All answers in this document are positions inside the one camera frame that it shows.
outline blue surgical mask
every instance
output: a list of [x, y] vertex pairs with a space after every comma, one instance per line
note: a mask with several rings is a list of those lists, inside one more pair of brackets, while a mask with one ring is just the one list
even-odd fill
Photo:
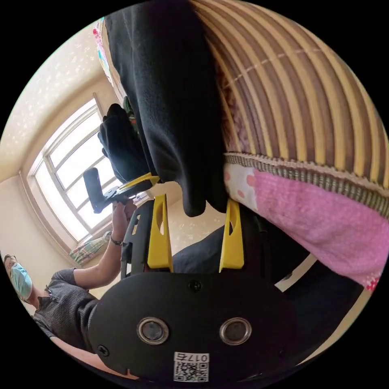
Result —
[[11, 282], [18, 295], [24, 300], [31, 296], [32, 281], [22, 265], [16, 263], [11, 267]]

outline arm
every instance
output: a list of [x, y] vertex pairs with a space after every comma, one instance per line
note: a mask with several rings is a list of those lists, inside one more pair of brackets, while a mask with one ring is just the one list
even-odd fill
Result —
[[[122, 242], [127, 231], [129, 220], [136, 210], [136, 206], [130, 200], [126, 206], [118, 203], [112, 212], [112, 239]], [[121, 246], [109, 241], [100, 262], [88, 269], [75, 269], [74, 280], [76, 285], [86, 290], [100, 288], [109, 285], [120, 272]]]
[[65, 343], [63, 340], [60, 340], [59, 338], [56, 337], [51, 337], [50, 340], [53, 341], [54, 344], [56, 344], [60, 349], [71, 355], [72, 357], [80, 360], [81, 362], [86, 363], [87, 365], [90, 365], [96, 369], [102, 370], [104, 372], [110, 373], [110, 374], [115, 374], [116, 376], [124, 377], [124, 378], [129, 378], [132, 380], [137, 380], [138, 377], [135, 377], [130, 374], [130, 372], [127, 373], [127, 375], [122, 375], [117, 373], [114, 370], [111, 370], [108, 368], [98, 357], [97, 354], [92, 354], [89, 353], [88, 351], [81, 350], [79, 348], [73, 347], [67, 343]]

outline qr code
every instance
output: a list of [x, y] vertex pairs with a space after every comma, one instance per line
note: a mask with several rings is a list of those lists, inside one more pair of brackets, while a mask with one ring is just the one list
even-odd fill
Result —
[[209, 354], [175, 353], [174, 381], [208, 382]]

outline yellow bracket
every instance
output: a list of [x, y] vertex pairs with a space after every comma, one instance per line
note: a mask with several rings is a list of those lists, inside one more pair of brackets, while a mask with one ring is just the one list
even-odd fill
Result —
[[223, 269], [241, 269], [243, 265], [243, 235], [239, 204], [236, 201], [229, 199], [227, 203], [226, 223], [224, 225], [219, 273]]
[[158, 181], [159, 177], [157, 175], [151, 175], [151, 173], [144, 174], [138, 178], [135, 178], [134, 180], [127, 182], [123, 184], [122, 186], [119, 186], [116, 190], [116, 193], [120, 193], [124, 190], [127, 190], [128, 188], [131, 188], [132, 186], [135, 186], [139, 184], [140, 182], [150, 180], [152, 185], [154, 186]]
[[173, 258], [171, 256], [165, 194], [156, 196], [154, 200], [147, 265], [150, 269], [169, 268], [170, 272], [173, 273]]

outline pink fabric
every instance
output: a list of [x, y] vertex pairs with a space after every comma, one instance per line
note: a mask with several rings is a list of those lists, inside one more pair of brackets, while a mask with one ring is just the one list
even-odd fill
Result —
[[266, 218], [332, 271], [374, 289], [389, 254], [389, 223], [340, 194], [227, 164], [231, 198]]

